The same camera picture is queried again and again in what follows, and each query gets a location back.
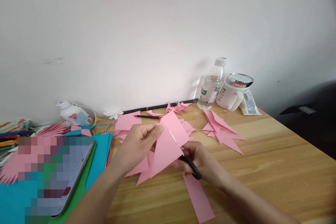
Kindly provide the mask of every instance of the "wooden desk surface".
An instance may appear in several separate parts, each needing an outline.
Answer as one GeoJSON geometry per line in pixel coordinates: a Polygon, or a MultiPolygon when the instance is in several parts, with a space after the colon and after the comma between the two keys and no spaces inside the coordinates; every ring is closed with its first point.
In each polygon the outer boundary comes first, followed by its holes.
{"type": "MultiPolygon", "coordinates": [[[[225,112],[212,107],[238,134],[247,138],[235,140],[244,155],[207,137],[207,124],[197,104],[183,111],[184,118],[197,130],[191,136],[200,141],[217,161],[242,183],[269,203],[302,223],[332,223],[336,213],[336,161],[315,148],[284,125],[260,111],[262,116],[244,116],[240,109],[225,112]]],[[[165,108],[154,110],[163,114],[165,108]]],[[[104,132],[97,126],[95,132],[104,132]]],[[[113,132],[114,126],[108,128],[113,132]]],[[[120,147],[113,140],[112,156],[120,147]]],[[[186,185],[173,167],[136,186],[139,174],[125,178],[107,214],[106,223],[198,223],[186,185]]],[[[201,181],[216,215],[207,223],[246,223],[239,208],[216,188],[201,181]]]]}

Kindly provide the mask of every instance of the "mug handle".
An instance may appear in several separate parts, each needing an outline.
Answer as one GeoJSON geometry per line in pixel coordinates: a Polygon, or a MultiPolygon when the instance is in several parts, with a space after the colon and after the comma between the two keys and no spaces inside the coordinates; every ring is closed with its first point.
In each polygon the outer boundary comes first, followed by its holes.
{"type": "Polygon", "coordinates": [[[238,92],[238,93],[236,92],[236,95],[237,95],[237,100],[235,101],[234,105],[231,108],[229,106],[227,108],[229,111],[235,111],[244,98],[241,92],[238,92]]]}

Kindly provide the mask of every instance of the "black scissors handle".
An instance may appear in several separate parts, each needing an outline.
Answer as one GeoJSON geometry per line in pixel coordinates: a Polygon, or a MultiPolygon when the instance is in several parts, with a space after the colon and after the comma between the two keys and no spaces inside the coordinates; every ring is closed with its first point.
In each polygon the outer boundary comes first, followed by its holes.
{"type": "Polygon", "coordinates": [[[190,167],[194,170],[194,172],[196,173],[196,175],[193,174],[193,173],[192,173],[192,175],[194,176],[195,179],[200,180],[202,178],[202,175],[201,175],[200,171],[197,169],[196,165],[194,165],[194,163],[190,159],[190,157],[182,155],[182,156],[180,156],[180,159],[182,161],[186,162],[188,165],[190,165],[190,167]]]}

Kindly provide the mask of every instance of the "left hand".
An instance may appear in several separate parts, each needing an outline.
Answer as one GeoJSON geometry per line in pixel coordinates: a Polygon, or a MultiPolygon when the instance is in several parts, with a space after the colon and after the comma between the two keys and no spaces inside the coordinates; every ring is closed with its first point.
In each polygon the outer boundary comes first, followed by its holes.
{"type": "Polygon", "coordinates": [[[123,173],[131,172],[145,158],[162,132],[161,125],[134,124],[112,162],[118,163],[123,173]]]}

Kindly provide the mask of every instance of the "white mug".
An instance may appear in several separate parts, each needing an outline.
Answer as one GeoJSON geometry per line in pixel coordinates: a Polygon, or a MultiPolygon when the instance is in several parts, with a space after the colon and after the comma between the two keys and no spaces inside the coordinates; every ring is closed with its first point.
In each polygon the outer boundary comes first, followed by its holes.
{"type": "Polygon", "coordinates": [[[244,93],[250,88],[253,78],[240,73],[231,73],[224,81],[222,90],[218,92],[216,103],[229,111],[235,111],[244,98],[244,93]]]}

